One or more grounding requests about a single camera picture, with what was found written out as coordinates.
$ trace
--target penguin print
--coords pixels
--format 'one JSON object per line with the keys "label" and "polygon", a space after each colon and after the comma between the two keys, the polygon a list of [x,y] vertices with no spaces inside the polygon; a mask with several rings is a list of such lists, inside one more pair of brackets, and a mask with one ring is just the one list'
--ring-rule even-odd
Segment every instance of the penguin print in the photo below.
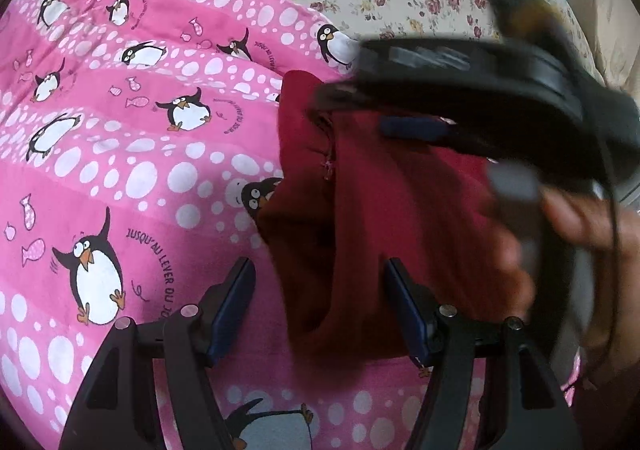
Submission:
{"label": "penguin print", "polygon": [[268,202],[282,178],[269,177],[259,183],[249,183],[242,189],[242,205],[253,220],[258,216],[258,211]]}
{"label": "penguin print", "polygon": [[211,110],[200,102],[202,91],[200,87],[193,96],[180,96],[171,103],[158,103],[156,107],[164,108],[171,126],[167,129],[171,132],[178,130],[194,130],[198,126],[211,121]]}
{"label": "penguin print", "polygon": [[36,25],[43,22],[47,29],[50,28],[67,9],[69,9],[69,6],[62,0],[43,0],[40,4],[40,13],[38,14]]}
{"label": "penguin print", "polygon": [[166,48],[151,45],[152,40],[131,46],[122,53],[122,63],[126,65],[149,65],[153,67],[166,54]]}
{"label": "penguin print", "polygon": [[341,33],[332,24],[324,24],[318,30],[318,45],[324,61],[329,58],[342,65],[350,65],[358,55],[358,41]]}
{"label": "penguin print", "polygon": [[71,293],[78,304],[78,321],[105,325],[125,307],[122,269],[107,236],[111,213],[107,207],[104,224],[97,235],[76,242],[69,253],[55,247],[53,255],[69,270]]}
{"label": "penguin print", "polygon": [[40,128],[29,140],[26,160],[34,154],[41,154],[44,159],[50,154],[54,145],[62,139],[62,136],[72,128],[80,124],[81,116],[66,117],[66,113],[59,115],[50,123]]}
{"label": "penguin print", "polygon": [[256,412],[262,398],[236,408],[225,419],[235,450],[311,450],[314,414],[303,403],[298,410]]}
{"label": "penguin print", "polygon": [[33,91],[33,97],[31,97],[32,101],[44,101],[60,87],[60,73],[63,68],[65,68],[65,58],[62,58],[62,65],[60,65],[58,70],[50,72],[44,78],[38,75],[34,77],[36,80],[36,88]]}
{"label": "penguin print", "polygon": [[107,6],[109,22],[121,26],[129,19],[129,0],[116,0],[113,5]]}
{"label": "penguin print", "polygon": [[246,42],[249,39],[249,27],[246,28],[244,32],[244,38],[242,40],[231,40],[228,46],[219,45],[218,49],[225,54],[230,54],[236,58],[240,58],[242,60],[252,61],[251,55],[249,54],[248,49],[246,48]]}

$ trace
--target hand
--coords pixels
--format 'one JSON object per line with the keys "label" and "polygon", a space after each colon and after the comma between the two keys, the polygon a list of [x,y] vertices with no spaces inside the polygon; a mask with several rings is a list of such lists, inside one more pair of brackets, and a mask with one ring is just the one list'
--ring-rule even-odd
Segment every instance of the hand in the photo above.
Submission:
{"label": "hand", "polygon": [[[640,361],[640,217],[619,208],[620,274],[618,293],[611,274],[612,230],[609,204],[547,188],[542,209],[556,232],[567,242],[594,252],[594,307],[591,323],[582,339],[588,360],[602,356],[612,328],[613,300],[618,300],[616,332],[606,363],[594,371],[591,381],[604,383],[615,374]],[[535,297],[531,277],[519,267],[520,244],[505,226],[493,227],[494,264],[504,275],[512,314],[526,318]]]}

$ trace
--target metal screw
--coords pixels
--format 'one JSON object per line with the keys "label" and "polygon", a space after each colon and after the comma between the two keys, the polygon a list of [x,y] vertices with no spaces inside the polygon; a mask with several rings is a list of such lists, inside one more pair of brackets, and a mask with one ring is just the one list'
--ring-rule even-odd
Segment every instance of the metal screw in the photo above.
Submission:
{"label": "metal screw", "polygon": [[442,316],[446,316],[447,318],[453,318],[458,314],[458,310],[454,306],[448,304],[441,305],[438,310]]}
{"label": "metal screw", "polygon": [[131,318],[129,318],[128,316],[121,316],[116,320],[115,325],[116,325],[116,329],[119,329],[122,331],[123,329],[126,329],[131,325]]}
{"label": "metal screw", "polygon": [[198,314],[198,306],[194,304],[186,305],[182,307],[182,309],[180,309],[180,314],[185,318],[191,318],[192,316],[196,316],[196,314]]}
{"label": "metal screw", "polygon": [[524,324],[517,316],[510,316],[507,318],[507,327],[512,331],[519,331],[524,327]]}

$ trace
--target pink blanket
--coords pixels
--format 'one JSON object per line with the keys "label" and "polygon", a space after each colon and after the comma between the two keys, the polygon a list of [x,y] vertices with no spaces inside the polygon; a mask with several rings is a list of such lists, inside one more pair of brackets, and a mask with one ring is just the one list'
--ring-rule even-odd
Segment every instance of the pink blanket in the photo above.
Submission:
{"label": "pink blanket", "polygon": [[[348,74],[355,43],[288,0],[13,0],[0,40],[0,382],[44,448],[114,319],[167,316],[249,256],[254,300],[211,373],[232,435],[248,450],[401,449],[425,379],[407,358],[294,362],[242,191],[283,176],[284,72]],[[156,380],[178,449],[160,366]]]}

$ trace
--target dark red cloth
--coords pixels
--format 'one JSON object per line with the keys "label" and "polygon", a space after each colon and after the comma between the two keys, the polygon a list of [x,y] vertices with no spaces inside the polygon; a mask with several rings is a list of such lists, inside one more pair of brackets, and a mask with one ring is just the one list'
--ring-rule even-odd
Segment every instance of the dark red cloth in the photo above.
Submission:
{"label": "dark red cloth", "polygon": [[478,213],[486,161],[383,138],[376,112],[319,118],[309,112],[319,83],[302,71],[284,77],[285,178],[257,217],[282,282],[294,350],[405,353],[382,289],[382,263],[393,256],[441,303],[502,320]]}

